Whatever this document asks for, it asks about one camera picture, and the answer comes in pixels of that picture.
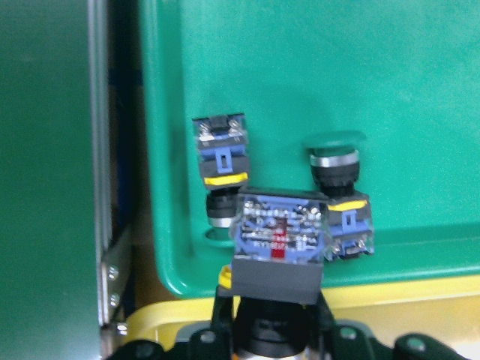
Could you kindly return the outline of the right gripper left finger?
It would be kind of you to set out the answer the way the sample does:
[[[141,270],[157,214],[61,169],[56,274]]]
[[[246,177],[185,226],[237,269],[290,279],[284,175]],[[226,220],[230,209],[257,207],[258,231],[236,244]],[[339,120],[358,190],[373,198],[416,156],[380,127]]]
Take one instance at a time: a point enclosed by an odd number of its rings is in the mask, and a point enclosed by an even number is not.
[[[233,292],[217,285],[211,319],[195,322],[178,332],[176,359],[234,359]]]

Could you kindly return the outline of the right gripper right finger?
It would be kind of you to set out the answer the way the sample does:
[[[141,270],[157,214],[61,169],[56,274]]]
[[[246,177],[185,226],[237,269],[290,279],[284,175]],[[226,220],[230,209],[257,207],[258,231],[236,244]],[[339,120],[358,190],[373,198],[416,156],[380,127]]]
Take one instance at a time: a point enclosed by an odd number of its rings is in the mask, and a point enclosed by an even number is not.
[[[359,321],[335,319],[320,292],[316,304],[307,306],[310,317],[308,359],[378,359],[371,329]]]

